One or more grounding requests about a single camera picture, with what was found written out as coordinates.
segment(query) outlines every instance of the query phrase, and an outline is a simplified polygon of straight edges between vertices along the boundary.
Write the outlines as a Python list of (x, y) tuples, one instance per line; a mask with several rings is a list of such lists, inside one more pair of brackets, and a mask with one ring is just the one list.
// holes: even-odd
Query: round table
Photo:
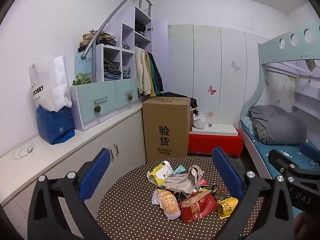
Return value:
[[(192, 165), (198, 165), (204, 171), (203, 178), (209, 186), (216, 183), (219, 187), (225, 188), (211, 160), (195, 157), (166, 160), (173, 170), (179, 165), (183, 165), (186, 170)], [(97, 222), (110, 239), (212, 239), (227, 221), (220, 220), (216, 212), (188, 224), (184, 224), (181, 217), (167, 220), (160, 206), (151, 203), (152, 194), (158, 187), (147, 179), (147, 172), (152, 171), (161, 162), (148, 163), (125, 174), (102, 199)], [(243, 236), (250, 232), (262, 201), (262, 198), (257, 200)]]

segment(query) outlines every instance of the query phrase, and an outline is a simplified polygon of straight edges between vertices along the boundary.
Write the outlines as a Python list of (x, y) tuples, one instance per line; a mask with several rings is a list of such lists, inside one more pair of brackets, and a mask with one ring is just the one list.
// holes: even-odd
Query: orange and white bag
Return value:
[(152, 195), (152, 203), (153, 205), (160, 205), (169, 220), (175, 220), (181, 215), (175, 196), (168, 190), (155, 190)]

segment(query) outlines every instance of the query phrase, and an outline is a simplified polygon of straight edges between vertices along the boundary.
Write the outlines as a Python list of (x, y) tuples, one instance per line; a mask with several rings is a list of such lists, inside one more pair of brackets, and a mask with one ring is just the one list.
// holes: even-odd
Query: blue bag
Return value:
[(64, 106), (59, 112), (49, 112), (38, 106), (36, 115), (39, 134), (48, 143), (63, 143), (75, 136), (75, 124), (70, 107)]

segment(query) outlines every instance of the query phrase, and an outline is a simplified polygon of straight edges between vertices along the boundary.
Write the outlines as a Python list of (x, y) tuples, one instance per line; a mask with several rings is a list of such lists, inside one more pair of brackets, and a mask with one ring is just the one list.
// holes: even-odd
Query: gray blanket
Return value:
[(264, 144), (300, 145), (306, 142), (307, 126), (297, 113), (288, 113), (277, 106), (254, 106), (249, 114)]

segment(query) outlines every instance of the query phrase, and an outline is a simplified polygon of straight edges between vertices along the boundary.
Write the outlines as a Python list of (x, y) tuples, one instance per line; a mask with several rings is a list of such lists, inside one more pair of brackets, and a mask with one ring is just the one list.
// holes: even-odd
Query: white cable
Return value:
[(17, 148), (13, 154), (12, 158), (15, 160), (21, 159), (25, 156), (27, 156), (30, 152), (33, 150), (34, 143), (33, 142), (28, 142), (23, 145), (21, 145), (19, 148)]

